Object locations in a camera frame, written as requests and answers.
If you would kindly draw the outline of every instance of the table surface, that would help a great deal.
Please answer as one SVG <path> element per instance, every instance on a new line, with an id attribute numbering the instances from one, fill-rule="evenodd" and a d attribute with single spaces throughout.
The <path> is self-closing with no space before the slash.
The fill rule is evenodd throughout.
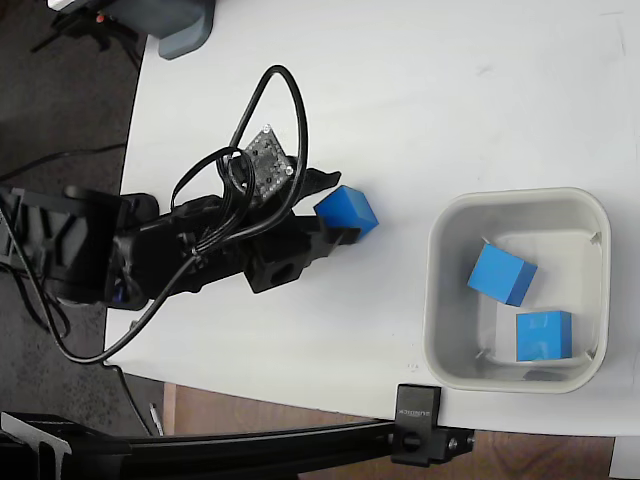
<path id="1" fill-rule="evenodd" d="M 165 61 L 150 39 L 122 192 L 167 209 L 175 182 L 228 144 L 260 75 L 286 65 L 309 116 L 310 166 L 341 170 L 380 226 L 253 295 L 243 276 L 171 298 L 114 362 L 127 372 L 307 408 L 392 418 L 399 383 L 435 385 L 423 355 L 426 244 L 454 197 L 575 186 L 612 224 L 610 338 L 566 395 L 446 390 L 442 424 L 639 435 L 640 4 L 597 0 L 219 0 L 211 38 Z M 286 88 L 248 128 L 296 149 Z M 215 169 L 179 200 L 220 192 Z M 297 213 L 312 213 L 319 196 Z M 139 313 L 112 310 L 106 345 Z"/>

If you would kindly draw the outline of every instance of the blue block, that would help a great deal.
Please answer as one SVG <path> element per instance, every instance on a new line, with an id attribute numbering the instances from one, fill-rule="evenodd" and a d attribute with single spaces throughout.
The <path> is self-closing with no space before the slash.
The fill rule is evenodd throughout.
<path id="1" fill-rule="evenodd" d="M 521 313 L 516 321 L 519 362 L 571 358 L 570 313 Z"/>
<path id="2" fill-rule="evenodd" d="M 358 239 L 378 225 L 364 193 L 342 185 L 313 209 L 329 227 L 359 228 Z"/>
<path id="3" fill-rule="evenodd" d="M 467 285 L 499 302 L 519 307 L 537 269 L 535 265 L 487 243 Z"/>

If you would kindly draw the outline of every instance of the plastic bin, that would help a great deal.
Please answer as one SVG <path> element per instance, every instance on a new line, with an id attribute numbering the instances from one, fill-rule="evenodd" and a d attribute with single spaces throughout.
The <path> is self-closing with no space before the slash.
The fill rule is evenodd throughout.
<path id="1" fill-rule="evenodd" d="M 485 242 L 538 265 L 520 307 L 467 286 Z M 611 227 L 577 188 L 474 193 L 455 199 L 429 237 L 424 351 L 447 387 L 565 393 L 591 379 L 607 347 Z M 516 361 L 516 315 L 572 314 L 572 358 Z"/>

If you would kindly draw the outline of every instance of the wooden floor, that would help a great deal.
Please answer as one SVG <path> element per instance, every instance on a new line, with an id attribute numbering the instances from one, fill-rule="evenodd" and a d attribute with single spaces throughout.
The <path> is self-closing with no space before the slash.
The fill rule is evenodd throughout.
<path id="1" fill-rule="evenodd" d="M 362 420 L 167 384 L 167 435 L 233 433 Z M 307 480 L 606 479 L 613 439 L 478 432 L 473 453 L 421 469 L 372 460 L 301 476 Z"/>

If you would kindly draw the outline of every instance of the bracket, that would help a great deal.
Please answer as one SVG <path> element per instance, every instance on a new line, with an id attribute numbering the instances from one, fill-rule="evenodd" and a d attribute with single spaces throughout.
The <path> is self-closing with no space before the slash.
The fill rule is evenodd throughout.
<path id="1" fill-rule="evenodd" d="M 438 426 L 441 392 L 440 387 L 398 385 L 393 463 L 428 467 L 473 450 L 473 430 Z"/>

